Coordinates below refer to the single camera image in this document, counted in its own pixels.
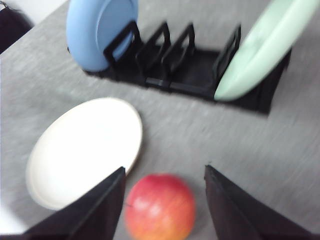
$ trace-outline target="apple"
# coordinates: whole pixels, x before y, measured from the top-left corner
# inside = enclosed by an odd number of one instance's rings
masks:
[[[135,240],[184,240],[196,216],[190,188],[171,174],[150,174],[126,198],[124,221]]]

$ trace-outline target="dark object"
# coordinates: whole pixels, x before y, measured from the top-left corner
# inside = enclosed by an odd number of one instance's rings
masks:
[[[0,5],[0,54],[26,34],[33,26],[20,12],[10,9],[4,2]]]
[[[130,33],[133,40],[126,53],[119,59],[114,50]],[[157,40],[163,35],[162,45]],[[144,43],[137,24],[130,22],[104,50],[110,67],[101,72],[87,72],[100,78],[124,81],[143,87],[153,87],[165,92],[177,92],[214,100],[218,84],[229,63],[237,52],[241,27],[237,26],[222,51],[203,50],[195,46],[195,31],[192,24],[171,44],[167,23],[163,23],[151,38]],[[291,50],[268,76],[245,96],[225,104],[268,114],[279,79],[290,62]]]
[[[254,199],[212,166],[206,166],[204,179],[219,240],[320,240],[320,235]]]
[[[22,235],[3,240],[112,240],[121,213],[126,173],[119,168],[66,208],[56,212]]]

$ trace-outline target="table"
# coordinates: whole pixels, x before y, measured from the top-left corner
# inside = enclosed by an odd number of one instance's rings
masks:
[[[140,0],[143,39],[167,20],[172,39],[194,23],[196,45],[220,49],[237,23],[245,36],[268,0]],[[205,195],[210,164],[264,204],[320,233],[320,11],[293,48],[269,116],[87,76],[67,52],[68,3],[1,56],[1,208],[27,226],[53,212],[30,198],[25,168],[37,139],[85,101],[117,97],[136,107],[143,148],[126,191],[142,176],[170,172],[191,186],[195,228],[188,239],[216,239]],[[120,217],[115,240],[130,239]]]

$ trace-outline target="white plate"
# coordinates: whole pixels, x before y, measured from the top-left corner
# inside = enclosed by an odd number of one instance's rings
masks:
[[[123,166],[136,161],[142,122],[129,103],[99,98],[59,117],[36,143],[26,169],[32,198],[59,210]]]
[[[231,60],[214,99],[232,101],[258,85],[297,40],[319,3],[320,0],[273,0]]]

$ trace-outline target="black dish rack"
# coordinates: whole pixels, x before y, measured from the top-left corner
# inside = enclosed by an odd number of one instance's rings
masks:
[[[132,42],[120,59],[113,52],[132,34]],[[162,44],[157,44],[160,37]],[[280,77],[290,63],[290,49],[273,70],[246,95],[233,101],[215,101],[214,94],[229,63],[239,49],[241,26],[238,25],[223,50],[200,49],[195,45],[195,30],[189,24],[174,44],[166,22],[162,23],[147,42],[143,42],[135,21],[130,22],[104,49],[109,62],[108,69],[88,72],[88,75],[127,82],[143,87],[157,88],[165,92],[182,93],[215,103],[238,106],[247,110],[268,114]]]

